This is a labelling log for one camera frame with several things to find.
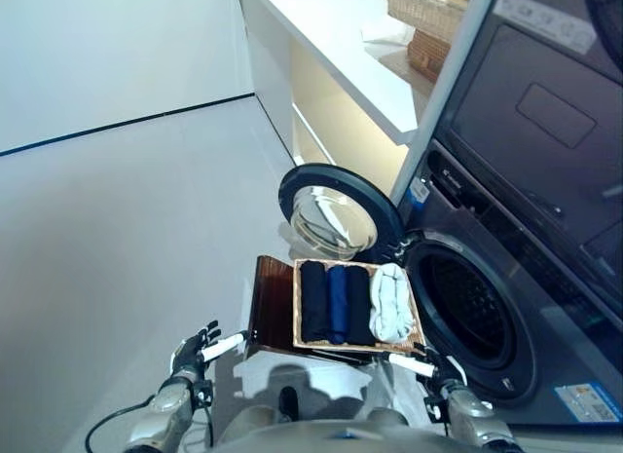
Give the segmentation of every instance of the washing machine door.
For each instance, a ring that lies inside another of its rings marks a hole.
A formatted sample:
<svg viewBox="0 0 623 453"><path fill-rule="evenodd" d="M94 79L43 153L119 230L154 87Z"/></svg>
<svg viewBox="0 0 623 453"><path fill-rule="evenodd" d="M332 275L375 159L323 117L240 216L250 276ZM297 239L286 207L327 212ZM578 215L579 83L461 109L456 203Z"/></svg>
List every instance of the washing machine door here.
<svg viewBox="0 0 623 453"><path fill-rule="evenodd" d="M385 263L404 237L391 200L365 178L305 164L281 180L279 205L294 231L327 258Z"/></svg>
<svg viewBox="0 0 623 453"><path fill-rule="evenodd" d="M528 398L536 382L533 343L519 293L496 263L458 237L422 230L404 266L426 340L461 363L481 397L507 405Z"/></svg>

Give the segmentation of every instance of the folded navy towel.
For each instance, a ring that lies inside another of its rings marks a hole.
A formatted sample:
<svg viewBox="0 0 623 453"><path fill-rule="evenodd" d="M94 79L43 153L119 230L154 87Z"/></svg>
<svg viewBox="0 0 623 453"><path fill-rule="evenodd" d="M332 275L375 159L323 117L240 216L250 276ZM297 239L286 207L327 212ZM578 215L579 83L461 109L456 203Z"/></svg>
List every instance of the folded navy towel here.
<svg viewBox="0 0 623 453"><path fill-rule="evenodd" d="M322 263L306 261L301 265L301 337L303 341L327 339L329 296Z"/></svg>
<svg viewBox="0 0 623 453"><path fill-rule="evenodd" d="M374 346L370 332L370 275L360 266L347 267L348 333L347 343Z"/></svg>
<svg viewBox="0 0 623 453"><path fill-rule="evenodd" d="M348 333L347 274L344 266L333 266L329 279L329 334L331 344L342 344Z"/></svg>

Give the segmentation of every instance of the storage basket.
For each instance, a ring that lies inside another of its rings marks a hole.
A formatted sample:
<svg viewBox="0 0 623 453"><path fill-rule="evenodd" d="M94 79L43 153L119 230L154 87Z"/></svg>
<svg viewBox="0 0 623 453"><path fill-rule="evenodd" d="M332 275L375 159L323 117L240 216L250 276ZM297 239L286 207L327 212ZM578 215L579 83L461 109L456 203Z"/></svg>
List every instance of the storage basket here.
<svg viewBox="0 0 623 453"><path fill-rule="evenodd" d="M418 315L418 307L416 306L416 300L414 298L413 290L411 289L411 284L407 280L409 286L409 306L411 307L411 313L413 315L414 327L409 334L409 337L404 343L400 344L389 344L383 343L381 341L377 341L374 346L356 346L348 343L345 344L331 344L327 340L322 341L310 341L304 342L301 337L301 323L302 323L302 302L301 302L301 265L306 261L317 261L324 265L325 270L328 270L332 266L343 265L343 266L359 266L368 271L368 274L372 278L374 273L380 268L380 265L371 265L370 263L357 263L353 261L338 261L338 260L295 260L294 261L294 276L292 280L292 299L293 299L293 315L292 315L292 332L293 332L293 341L292 344L298 348L308 348L308 349L317 349L324 351L351 351L351 352L367 352L367 353L382 353L385 351L393 352L393 353L412 353L416 351L414 347L414 343L418 343L423 345L424 338L423 333L421 331L421 323L420 317Z"/></svg>
<svg viewBox="0 0 623 453"><path fill-rule="evenodd" d="M445 42L452 42L467 0L387 0L391 17Z"/></svg>
<svg viewBox="0 0 623 453"><path fill-rule="evenodd" d="M437 81L450 44L416 29L407 46L409 64L433 83Z"/></svg>

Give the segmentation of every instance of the sticker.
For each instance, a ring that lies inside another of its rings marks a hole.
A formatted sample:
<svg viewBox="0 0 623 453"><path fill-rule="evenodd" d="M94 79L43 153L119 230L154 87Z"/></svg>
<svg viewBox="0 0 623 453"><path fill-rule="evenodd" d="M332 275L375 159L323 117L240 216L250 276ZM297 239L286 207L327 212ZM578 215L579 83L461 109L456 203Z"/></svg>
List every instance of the sticker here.
<svg viewBox="0 0 623 453"><path fill-rule="evenodd" d="M428 198L430 190L428 190L428 187L426 187L426 185L424 185L419 178L416 178L413 182L411 182L411 193L418 203L423 204Z"/></svg>
<svg viewBox="0 0 623 453"><path fill-rule="evenodd" d="M435 231L424 231L424 236L427 239L429 239L430 241L441 242L442 244L447 245L450 248L453 248L458 253L462 253L463 252L462 245L459 244L457 241L453 241L448 236L444 236L443 234L440 234L440 233L435 232Z"/></svg>
<svg viewBox="0 0 623 453"><path fill-rule="evenodd" d="M616 423L623 420L621 408L599 383L556 387L554 391L577 422Z"/></svg>
<svg viewBox="0 0 623 453"><path fill-rule="evenodd" d="M494 14L583 55L597 39L590 22L534 0L497 0Z"/></svg>

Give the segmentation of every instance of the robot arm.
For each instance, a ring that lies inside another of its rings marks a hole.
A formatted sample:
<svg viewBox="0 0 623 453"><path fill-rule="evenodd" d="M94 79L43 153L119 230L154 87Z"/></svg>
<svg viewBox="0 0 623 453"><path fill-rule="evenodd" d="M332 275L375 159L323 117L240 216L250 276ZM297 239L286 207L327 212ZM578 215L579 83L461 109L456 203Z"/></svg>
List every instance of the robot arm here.
<svg viewBox="0 0 623 453"><path fill-rule="evenodd" d="M212 383L204 373L210 362L237 346L246 331L213 341L220 330L211 323L195 336L182 341L171 356L171 375L161 385L136 424L124 453L174 453L190 428L197 409L212 402Z"/></svg>
<svg viewBox="0 0 623 453"><path fill-rule="evenodd" d="M430 397L424 400L433 422L447 422L453 437L463 443L499 453L521 453L506 423L495 416L494 407L467 387L462 368L451 358L426 350L424 360L387 355L389 362L418 374Z"/></svg>

